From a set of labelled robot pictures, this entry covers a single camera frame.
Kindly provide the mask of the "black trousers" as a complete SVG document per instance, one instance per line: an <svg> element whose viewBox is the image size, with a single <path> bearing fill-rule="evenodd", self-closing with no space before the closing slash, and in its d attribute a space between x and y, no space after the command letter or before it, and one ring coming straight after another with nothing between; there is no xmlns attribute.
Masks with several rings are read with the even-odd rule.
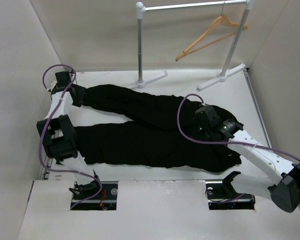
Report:
<svg viewBox="0 0 300 240"><path fill-rule="evenodd" d="M78 148L88 165L188 166L221 173L241 164L240 155L224 145L189 141L198 101L174 95L151 95L111 84L86 90L85 107L116 113L125 123L77 126Z"/></svg>

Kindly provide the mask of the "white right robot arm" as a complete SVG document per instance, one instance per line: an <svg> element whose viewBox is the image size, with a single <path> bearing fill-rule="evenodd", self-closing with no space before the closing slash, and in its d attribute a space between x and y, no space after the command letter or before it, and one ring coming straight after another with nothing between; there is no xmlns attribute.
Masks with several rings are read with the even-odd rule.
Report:
<svg viewBox="0 0 300 240"><path fill-rule="evenodd" d="M266 175L249 176L240 171L231 172L221 181L219 195L222 199L232 202L242 194L259 196L272 200L287 213L292 213L300 205L300 162L295 164L258 143L237 120L223 121L210 105L196 110L194 118L197 122L196 138L214 145L222 143Z"/></svg>

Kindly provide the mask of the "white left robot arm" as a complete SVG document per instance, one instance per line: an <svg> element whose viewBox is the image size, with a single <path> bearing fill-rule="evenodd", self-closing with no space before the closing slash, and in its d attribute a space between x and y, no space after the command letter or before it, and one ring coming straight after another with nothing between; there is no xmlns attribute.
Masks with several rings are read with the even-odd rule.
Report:
<svg viewBox="0 0 300 240"><path fill-rule="evenodd" d="M56 85L51 92L51 106L45 119L36 124L40 135L39 147L48 158L64 166L59 173L71 173L76 178L69 190L81 199L98 199L102 195L102 184L94 170L89 169L79 150L79 138L69 112L72 106L81 107L86 89L74 84L73 71L55 74Z"/></svg>

